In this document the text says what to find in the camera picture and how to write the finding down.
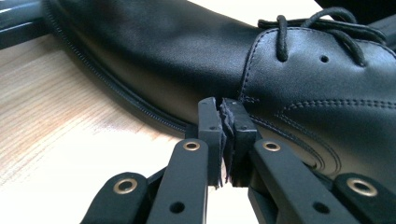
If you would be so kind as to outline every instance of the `shoe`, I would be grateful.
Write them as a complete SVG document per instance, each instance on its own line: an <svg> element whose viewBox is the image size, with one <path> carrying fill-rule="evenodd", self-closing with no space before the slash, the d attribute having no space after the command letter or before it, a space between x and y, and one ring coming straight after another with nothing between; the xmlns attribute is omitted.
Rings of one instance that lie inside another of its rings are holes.
<svg viewBox="0 0 396 224"><path fill-rule="evenodd" d="M396 56L344 9L252 27L183 0L43 4L53 32L145 121L184 132L200 100L239 99L312 169L396 193Z"/></svg>

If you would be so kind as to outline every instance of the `wooden table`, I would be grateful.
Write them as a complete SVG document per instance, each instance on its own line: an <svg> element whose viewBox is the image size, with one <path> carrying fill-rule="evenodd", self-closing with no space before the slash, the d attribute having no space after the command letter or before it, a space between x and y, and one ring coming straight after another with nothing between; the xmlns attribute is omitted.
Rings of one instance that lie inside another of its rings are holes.
<svg viewBox="0 0 396 224"><path fill-rule="evenodd" d="M319 10L313 0L194 2L252 25ZM154 174L179 140L111 101L52 35L0 50L0 95L0 223L78 223L111 176ZM208 223L257 223L246 189L212 189L208 201Z"/></svg>

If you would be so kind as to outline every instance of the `black object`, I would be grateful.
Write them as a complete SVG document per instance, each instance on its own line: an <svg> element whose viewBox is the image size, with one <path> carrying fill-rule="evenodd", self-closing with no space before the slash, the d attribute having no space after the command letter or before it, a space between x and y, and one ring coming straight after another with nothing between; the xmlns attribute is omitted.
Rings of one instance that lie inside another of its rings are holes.
<svg viewBox="0 0 396 224"><path fill-rule="evenodd" d="M241 103L207 98L199 104L200 123L221 118L221 126L236 132L213 134L218 141L233 144L222 148L222 144L209 147L196 138L180 141L168 167L149 179L124 173L107 181L82 223L205 223L207 181L219 172L217 165L208 166L208 162L211 157L220 159L222 150L232 152L226 162L229 180L237 187L247 183L244 187L249 187L248 197L260 223L394 223L396 196L380 183L344 174L333 187L323 184L284 142L258 134L250 142L255 128L251 120L245 120L248 113ZM225 107L232 118L219 116ZM203 127L198 130L215 131Z"/></svg>
<svg viewBox="0 0 396 224"><path fill-rule="evenodd" d="M49 33L41 0L0 1L0 49Z"/></svg>
<svg viewBox="0 0 396 224"><path fill-rule="evenodd" d="M396 51L396 12L392 16L369 24L369 26L384 33L384 35L387 37L388 48Z"/></svg>
<svg viewBox="0 0 396 224"><path fill-rule="evenodd" d="M367 175L396 192L396 55L343 9L257 28L182 0L43 4L53 32L145 122L181 134L200 100L237 99L261 133L318 172Z"/></svg>
<svg viewBox="0 0 396 224"><path fill-rule="evenodd" d="M396 14L395 0L315 0L321 7L343 7L351 11L360 24L380 21Z"/></svg>

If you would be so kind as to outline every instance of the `shoelace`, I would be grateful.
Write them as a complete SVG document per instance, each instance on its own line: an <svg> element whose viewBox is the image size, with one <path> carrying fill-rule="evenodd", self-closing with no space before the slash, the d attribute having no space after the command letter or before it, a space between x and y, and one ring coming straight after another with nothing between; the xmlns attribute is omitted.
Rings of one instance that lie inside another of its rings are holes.
<svg viewBox="0 0 396 224"><path fill-rule="evenodd" d="M337 16L342 18L345 22L357 24L355 17L348 10L341 7L330 7L321 10L320 12L313 15L311 18L307 19L301 24L303 28L310 28L316 21L318 21L323 16ZM276 38L276 57L281 61L285 62L288 57L288 46L287 46L287 31L288 31L288 21L282 15L276 18L278 23L279 32L277 33ZM364 58L363 51L361 47L356 43L356 41L347 33L336 30L336 29L326 29L323 32L329 33L333 35L335 38L340 40L342 43L346 45L346 48L350 52L350 56L352 57L355 64L359 66L365 66L366 60Z"/></svg>

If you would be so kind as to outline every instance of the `stitching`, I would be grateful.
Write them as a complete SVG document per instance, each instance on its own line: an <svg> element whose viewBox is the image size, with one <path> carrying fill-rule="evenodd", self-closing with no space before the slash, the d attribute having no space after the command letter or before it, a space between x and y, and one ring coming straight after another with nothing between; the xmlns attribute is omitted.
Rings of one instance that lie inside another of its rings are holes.
<svg viewBox="0 0 396 224"><path fill-rule="evenodd" d="M246 95L245 95L245 88L246 88L246 85L248 84L248 77L249 77L249 75L250 75L250 69L251 69L251 65L253 64L253 60L254 60L254 58L255 58L255 54L256 54L257 47L259 46L260 42L262 42L262 38L263 38L265 35L271 34L271 33L273 33L273 32L277 32L277 29L268 30L268 31L265 31L264 33L262 33L262 34L260 35L260 37L258 38L256 44L255 44L254 47L253 47L253 51L252 51L252 53L251 53L251 55L250 55L249 62L248 62L248 66L247 66L247 73L246 73L246 75L245 75L245 77L244 77L244 80L242 81L242 90L241 90L241 94L239 95L239 99L240 99L240 100L243 100L243 99L246 97Z"/></svg>
<svg viewBox="0 0 396 224"><path fill-rule="evenodd" d="M275 116L291 127L295 128L296 130L300 131L301 133L307 135L320 145L322 145L334 158L336 164L336 170L333 172L332 175L339 173L342 168L342 163L338 154L335 150L327 144L323 139L321 139L317 134L308 131L303 125L299 124L298 122L290 119L285 115L286 111L291 111L300 108L306 107L319 107L319 106L335 106L335 107L344 107L344 106L366 106L366 107L373 107L378 109L396 109L396 103L393 102L385 102L385 101L377 101L377 100L357 100L357 99L331 99L331 100L315 100L315 101L302 101L291 104L289 106L285 106L279 113L275 114Z"/></svg>
<svg viewBox="0 0 396 224"><path fill-rule="evenodd" d="M244 102L248 102L248 103L253 103L254 104L254 103L259 103L260 102L260 99L259 98L255 98L255 97L250 97L250 96L243 95L242 98L243 98Z"/></svg>
<svg viewBox="0 0 396 224"><path fill-rule="evenodd" d="M326 151L328 151L330 153L330 155L332 156L332 158L335 161L335 170L330 175L336 175L341 171L343 165L341 163L340 157L335 152L335 150L329 144L327 144L323 139L321 139L316 134L309 132L303 125L288 118L286 115L276 114L276 117L283 120L284 122L289 124L291 127L297 129L298 131L302 132L303 134L307 135L308 137L312 138L314 141L318 142L320 145L322 145L326 149Z"/></svg>
<svg viewBox="0 0 396 224"><path fill-rule="evenodd" d="M305 150L306 152L308 152L311 156L313 156L315 159L318 160L319 165L317 166L318 170L324 170L324 168L326 167L326 163L323 160L323 158L311 147L309 146L306 142L304 142L302 139L300 139L299 137L295 136L292 133L288 133L284 130L281 130L279 128L277 128L273 123L261 119L259 117L250 115L250 117L252 118L253 121L260 123L262 126L264 126L266 129L279 134L280 136L285 137L286 139L289 139L291 142L297 144L299 147L301 147L303 150Z"/></svg>
<svg viewBox="0 0 396 224"><path fill-rule="evenodd" d="M315 101L301 101L288 106L285 106L279 113L284 114L285 111L291 111L297 108L316 106L369 106L381 109L396 109L396 103L377 101L377 100L358 100L358 99L329 99L329 100L315 100Z"/></svg>
<svg viewBox="0 0 396 224"><path fill-rule="evenodd" d="M323 33L323 32L321 32L321 31L310 30L310 29L302 28L302 27L289 27L288 30L302 30L302 31L310 32L310 33L316 33L316 34L318 34L318 35L323 35L323 36L325 36L325 35L326 35L326 36L329 36L329 35L330 35L330 34L327 34L327 33ZM244 80L243 80L243 83L242 83L241 93L240 93L240 95L239 95L239 99L240 99L240 100L244 100L244 98L246 97L245 91L246 91L246 87L247 87L247 85L248 85L248 79L249 79L249 76L250 76L251 65L253 64L253 61L255 60L255 54L256 54L256 52L257 52L257 47L258 47L259 44L262 42L262 38L263 38L265 35L268 35L268 34L271 34L271 33L277 32L277 31L278 31L277 28L267 30L267 31L263 32L263 33L260 35L260 37L258 38L258 40L256 40L256 44L255 44L254 47L253 47L253 51L252 51L252 53L251 53L251 55L250 55L250 58L249 58L249 61L248 61L247 73L246 73L246 75L245 75L245 77L244 77Z"/></svg>
<svg viewBox="0 0 396 224"><path fill-rule="evenodd" d="M385 46L383 46L383 45L381 45L381 44L378 44L378 43L375 43L375 42L369 41L369 40L360 40L360 39L356 39L356 41L361 42L361 43L376 45L376 46L380 47L381 49L384 49L387 53L390 54L390 56L392 56L392 57L396 60L396 53L393 52L391 49L388 49L387 47L385 47Z"/></svg>

